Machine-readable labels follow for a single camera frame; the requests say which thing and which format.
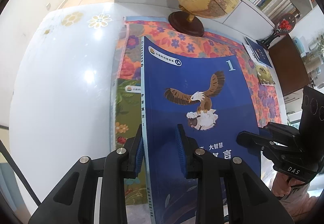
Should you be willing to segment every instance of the metal screw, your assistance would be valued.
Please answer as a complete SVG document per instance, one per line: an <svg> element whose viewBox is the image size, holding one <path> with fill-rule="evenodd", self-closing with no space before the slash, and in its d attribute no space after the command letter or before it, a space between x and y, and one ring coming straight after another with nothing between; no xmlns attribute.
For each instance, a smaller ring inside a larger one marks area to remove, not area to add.
<svg viewBox="0 0 324 224"><path fill-rule="evenodd" d="M240 157L236 156L233 158L233 162L236 164L240 164L240 163L242 163L242 159Z"/></svg>
<svg viewBox="0 0 324 224"><path fill-rule="evenodd" d="M81 158L80 158L80 163L82 163L82 164L85 164L85 163L87 163L89 161L89 157L87 157L87 156L82 156Z"/></svg>
<svg viewBox="0 0 324 224"><path fill-rule="evenodd" d="M119 149L117 149L117 154L124 154L124 153L126 153L126 149L125 148L119 148Z"/></svg>
<svg viewBox="0 0 324 224"><path fill-rule="evenodd" d="M201 149L201 148L198 148L198 149L195 150L195 153L198 154L198 155L203 155L205 153L205 150Z"/></svg>

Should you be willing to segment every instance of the number 1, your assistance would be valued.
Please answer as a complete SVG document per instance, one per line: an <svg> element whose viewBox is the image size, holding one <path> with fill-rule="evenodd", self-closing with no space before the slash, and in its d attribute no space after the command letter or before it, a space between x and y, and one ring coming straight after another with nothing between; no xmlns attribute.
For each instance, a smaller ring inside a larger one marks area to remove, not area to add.
<svg viewBox="0 0 324 224"><path fill-rule="evenodd" d="M232 63L231 63L230 60L228 60L228 61L226 61L226 62L227 62L228 65L229 65L229 71L235 70L235 69L233 68Z"/></svg>

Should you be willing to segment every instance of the eagle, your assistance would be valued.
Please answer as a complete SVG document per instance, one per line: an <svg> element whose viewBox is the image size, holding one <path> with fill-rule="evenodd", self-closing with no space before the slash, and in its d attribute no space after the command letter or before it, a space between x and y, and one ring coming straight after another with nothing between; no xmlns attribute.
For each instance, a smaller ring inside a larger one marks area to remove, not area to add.
<svg viewBox="0 0 324 224"><path fill-rule="evenodd" d="M209 89L206 91L197 91L193 95L188 95L179 90L168 88L164 93L164 97L166 97L169 101L180 105L196 104L200 102L197 112L199 114L201 111L207 113L207 111L212 108L212 100L210 97L215 97L221 92L224 82L224 71L217 71L212 75Z"/></svg>

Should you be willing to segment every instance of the row of books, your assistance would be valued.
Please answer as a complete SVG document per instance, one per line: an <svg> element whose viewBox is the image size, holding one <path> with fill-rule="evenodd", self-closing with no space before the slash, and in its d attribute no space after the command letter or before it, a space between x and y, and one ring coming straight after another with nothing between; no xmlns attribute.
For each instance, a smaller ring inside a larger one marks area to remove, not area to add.
<svg viewBox="0 0 324 224"><path fill-rule="evenodd" d="M300 17L300 12L291 3L290 0L249 0L264 12L273 23L286 13L292 13L297 18Z"/></svg>

